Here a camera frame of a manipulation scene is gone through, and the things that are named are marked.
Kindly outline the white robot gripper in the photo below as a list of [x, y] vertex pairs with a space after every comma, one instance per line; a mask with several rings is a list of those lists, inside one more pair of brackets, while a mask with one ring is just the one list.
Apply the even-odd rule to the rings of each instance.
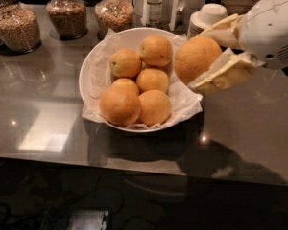
[[[200, 33], [225, 51], [187, 86], [208, 95], [247, 81], [258, 67], [288, 67], [288, 0], [260, 0], [248, 13], [233, 14]], [[231, 49], [242, 49], [235, 54]]]

